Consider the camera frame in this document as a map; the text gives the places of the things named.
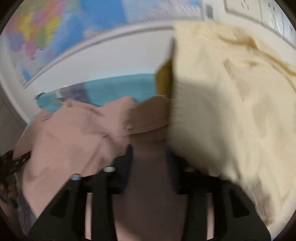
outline shirt button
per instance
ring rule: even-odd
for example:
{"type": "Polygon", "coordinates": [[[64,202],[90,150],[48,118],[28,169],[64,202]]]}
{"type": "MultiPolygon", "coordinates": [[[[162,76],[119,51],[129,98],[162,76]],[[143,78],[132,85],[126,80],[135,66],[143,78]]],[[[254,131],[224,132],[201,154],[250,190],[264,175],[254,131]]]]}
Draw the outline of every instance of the shirt button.
{"type": "Polygon", "coordinates": [[[125,121],[123,122],[123,126],[124,126],[124,128],[125,128],[127,131],[133,129],[133,123],[132,123],[132,121],[131,121],[130,119],[125,120],[125,121]]]}

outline floor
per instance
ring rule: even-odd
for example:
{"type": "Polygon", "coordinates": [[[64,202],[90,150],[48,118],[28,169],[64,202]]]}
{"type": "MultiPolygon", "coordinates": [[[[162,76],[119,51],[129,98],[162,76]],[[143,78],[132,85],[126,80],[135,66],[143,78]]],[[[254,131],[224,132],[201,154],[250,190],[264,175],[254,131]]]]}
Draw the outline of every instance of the floor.
{"type": "Polygon", "coordinates": [[[12,114],[5,97],[0,94],[0,154],[13,149],[24,131],[20,123],[12,114]]]}

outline teal fabric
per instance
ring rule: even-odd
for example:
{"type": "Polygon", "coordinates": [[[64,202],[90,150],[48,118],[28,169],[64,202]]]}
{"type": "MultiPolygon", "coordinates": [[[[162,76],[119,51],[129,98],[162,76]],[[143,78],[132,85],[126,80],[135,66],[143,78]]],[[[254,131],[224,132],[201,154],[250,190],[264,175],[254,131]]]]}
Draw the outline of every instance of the teal fabric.
{"type": "Polygon", "coordinates": [[[103,106],[106,103],[131,96],[135,102],[143,102],[157,95],[155,74],[135,74],[79,83],[36,97],[39,108],[53,113],[62,105],[54,101],[67,98],[103,106]]]}

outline white wall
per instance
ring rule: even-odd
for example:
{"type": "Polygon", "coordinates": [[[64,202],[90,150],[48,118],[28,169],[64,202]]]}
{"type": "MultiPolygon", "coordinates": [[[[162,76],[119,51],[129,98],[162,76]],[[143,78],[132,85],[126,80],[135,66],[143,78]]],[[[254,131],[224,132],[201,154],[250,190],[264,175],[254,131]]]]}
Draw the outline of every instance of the white wall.
{"type": "MultiPolygon", "coordinates": [[[[227,13],[224,0],[205,1],[214,6],[216,18],[249,29],[273,47],[285,61],[296,64],[295,49],[279,35],[249,19],[227,13]]],[[[39,111],[34,97],[41,92],[93,79],[155,72],[170,57],[172,23],[145,22],[104,32],[63,53],[41,70],[24,90],[14,73],[5,37],[1,36],[0,83],[15,109],[28,122],[39,111]]]]}

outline electrical outlet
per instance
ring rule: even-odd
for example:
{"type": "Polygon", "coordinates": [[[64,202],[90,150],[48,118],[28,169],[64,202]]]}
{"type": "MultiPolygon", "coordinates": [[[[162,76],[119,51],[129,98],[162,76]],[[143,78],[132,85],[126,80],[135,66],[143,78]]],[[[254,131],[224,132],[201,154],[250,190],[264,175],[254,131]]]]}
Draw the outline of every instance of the electrical outlet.
{"type": "Polygon", "coordinates": [[[283,20],[284,37],[289,43],[293,44],[296,47],[296,30],[294,29],[293,25],[291,24],[285,13],[283,13],[283,20]]]}
{"type": "Polygon", "coordinates": [[[230,12],[262,21],[259,0],[225,0],[225,6],[230,12]]]}
{"type": "Polygon", "coordinates": [[[260,0],[262,22],[281,36],[284,36],[282,10],[274,0],[260,0]]]}

